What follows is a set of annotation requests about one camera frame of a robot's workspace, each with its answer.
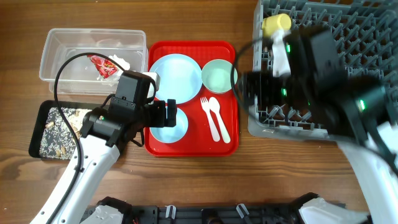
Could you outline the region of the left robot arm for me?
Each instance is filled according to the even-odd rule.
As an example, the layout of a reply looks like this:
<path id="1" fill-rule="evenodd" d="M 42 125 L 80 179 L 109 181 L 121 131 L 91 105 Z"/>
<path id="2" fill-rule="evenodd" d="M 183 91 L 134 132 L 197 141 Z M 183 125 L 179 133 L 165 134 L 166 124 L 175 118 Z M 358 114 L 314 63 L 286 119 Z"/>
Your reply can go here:
<path id="1" fill-rule="evenodd" d="M 159 88 L 155 72 L 123 72 L 116 94 L 106 99 L 109 107 L 85 115 L 75 152 L 32 223 L 79 223 L 104 175 L 136 134 L 176 125 L 175 100 L 156 101 L 148 95 Z"/>

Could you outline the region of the yellow plastic cup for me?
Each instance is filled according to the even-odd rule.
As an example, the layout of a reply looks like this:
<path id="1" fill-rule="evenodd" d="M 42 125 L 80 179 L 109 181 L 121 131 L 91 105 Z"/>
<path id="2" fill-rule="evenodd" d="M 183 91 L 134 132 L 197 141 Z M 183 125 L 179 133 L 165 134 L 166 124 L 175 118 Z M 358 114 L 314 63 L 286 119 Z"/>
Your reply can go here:
<path id="1" fill-rule="evenodd" d="M 287 14 L 278 14 L 263 19 L 262 33 L 264 37 L 270 37 L 278 30 L 289 30 L 292 26 L 292 20 Z"/>

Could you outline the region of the small light blue bowl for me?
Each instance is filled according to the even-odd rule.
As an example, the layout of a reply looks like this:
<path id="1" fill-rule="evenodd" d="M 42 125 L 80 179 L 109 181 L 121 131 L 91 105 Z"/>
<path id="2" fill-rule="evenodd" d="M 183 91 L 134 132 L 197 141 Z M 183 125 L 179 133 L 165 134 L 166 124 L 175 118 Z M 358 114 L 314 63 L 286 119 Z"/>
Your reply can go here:
<path id="1" fill-rule="evenodd" d="M 150 133 L 156 140 L 162 143 L 175 143 L 181 140 L 188 130 L 187 115 L 180 109 L 177 109 L 176 125 L 174 127 L 150 128 Z"/>

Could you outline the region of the food leftovers rice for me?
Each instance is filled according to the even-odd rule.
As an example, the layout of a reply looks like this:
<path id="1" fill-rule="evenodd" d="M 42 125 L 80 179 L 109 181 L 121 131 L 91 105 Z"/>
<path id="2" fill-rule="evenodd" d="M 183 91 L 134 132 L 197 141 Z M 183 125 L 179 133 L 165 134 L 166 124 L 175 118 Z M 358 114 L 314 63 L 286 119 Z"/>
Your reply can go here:
<path id="1" fill-rule="evenodd" d="M 73 132 L 79 139 L 83 118 L 90 112 L 83 108 L 62 108 Z M 60 116 L 57 107 L 51 107 L 45 120 L 45 127 L 40 141 L 39 156 L 44 159 L 69 160 L 76 149 L 76 142 Z"/>

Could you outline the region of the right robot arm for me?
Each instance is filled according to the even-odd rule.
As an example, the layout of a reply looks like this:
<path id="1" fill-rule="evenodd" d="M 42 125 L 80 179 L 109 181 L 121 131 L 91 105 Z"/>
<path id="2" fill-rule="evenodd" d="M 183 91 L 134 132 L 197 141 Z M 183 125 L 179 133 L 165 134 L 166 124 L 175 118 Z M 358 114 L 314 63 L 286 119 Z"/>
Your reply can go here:
<path id="1" fill-rule="evenodd" d="M 283 37 L 289 74 L 249 72 L 230 84 L 240 107 L 282 102 L 307 110 L 324 125 L 354 170 L 367 212 L 328 203 L 315 194 L 292 208 L 301 223 L 397 222 L 397 110 L 383 81 L 348 76 L 330 30 L 313 26 Z"/>

